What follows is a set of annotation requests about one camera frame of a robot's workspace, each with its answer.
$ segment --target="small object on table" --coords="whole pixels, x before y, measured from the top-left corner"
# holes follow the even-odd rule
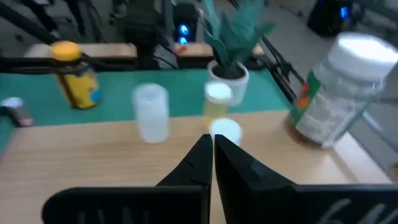
[[[329,148],[384,91],[398,52],[369,34],[342,33],[310,72],[288,120],[298,142]]]
[[[4,115],[8,116],[17,127],[30,127],[33,119],[24,108],[24,102],[19,97],[10,97],[2,100],[1,107]]]
[[[222,134],[237,146],[239,146],[241,143],[243,135],[241,126],[236,121],[229,118],[220,118],[214,120],[210,124],[209,133],[213,138],[213,141],[216,134]]]
[[[205,85],[205,119],[206,128],[217,118],[226,116],[229,102],[232,100],[232,89],[222,82],[208,82]]]
[[[90,109],[101,99],[94,70],[82,57],[79,46],[70,41],[51,45],[57,80],[72,108]]]
[[[141,138],[160,143],[169,136],[169,93],[155,83],[137,87],[132,93],[134,114]]]

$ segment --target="floor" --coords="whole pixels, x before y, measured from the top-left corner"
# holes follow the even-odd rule
[[[102,15],[101,30],[104,39],[108,42],[120,42],[120,37],[115,35],[115,27],[108,24],[111,1],[93,0],[93,3]],[[24,6],[14,4],[13,8],[34,20],[34,16]],[[234,11],[233,6],[225,0],[216,0],[216,8],[219,11]],[[49,7],[48,12],[51,16],[71,17],[65,3],[62,1],[57,1],[56,6]],[[277,24],[275,30],[268,38],[303,77],[306,77],[308,71],[326,54],[333,43],[333,39],[322,39],[308,30],[304,19],[298,18],[291,12],[279,7],[268,7],[261,16],[261,21],[273,21]],[[7,21],[0,20],[0,27],[2,27],[0,30],[0,49],[2,49],[3,54],[7,57],[21,57],[30,44],[38,42],[38,40],[30,37],[24,31],[19,30]],[[364,27],[358,27],[358,30],[371,32],[371,30],[367,30]],[[78,38],[77,32],[68,26],[61,26],[60,31],[66,38],[76,39],[76,41],[81,40]],[[24,44],[20,44],[15,40],[15,34],[24,36]],[[199,35],[197,41],[203,41],[203,37]],[[398,68],[393,71],[388,80],[385,96],[398,97],[397,85]],[[299,91],[300,85],[294,79],[292,79],[292,86],[295,91]],[[384,129],[390,132],[391,136],[398,135],[398,119],[396,119],[398,109],[396,106],[373,104],[369,109],[369,113],[382,124]],[[369,153],[374,156],[381,167],[388,174],[392,174],[390,166],[398,162],[398,153],[383,142],[362,119],[350,131],[368,149]]]

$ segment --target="bottle label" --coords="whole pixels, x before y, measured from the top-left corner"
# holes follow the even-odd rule
[[[365,101],[343,98],[328,91],[311,72],[290,112],[290,120],[304,136],[331,146],[366,105]]]

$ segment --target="yellow bottle cap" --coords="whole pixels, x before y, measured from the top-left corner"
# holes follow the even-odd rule
[[[81,57],[79,45],[70,41],[58,41],[51,45],[51,53],[54,59],[71,62]]]

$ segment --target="wooden table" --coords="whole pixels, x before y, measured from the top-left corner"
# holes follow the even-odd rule
[[[199,52],[195,48],[208,54],[204,45],[187,52]],[[308,149],[286,133],[286,116],[265,111],[230,117],[243,128],[244,150],[298,184],[391,183],[350,134],[334,150]],[[206,133],[203,125],[200,116],[172,118],[170,137],[161,144],[144,143],[135,121],[16,129],[0,163],[0,223],[41,223],[44,202],[70,187],[153,186]],[[211,223],[225,223],[213,178]]]

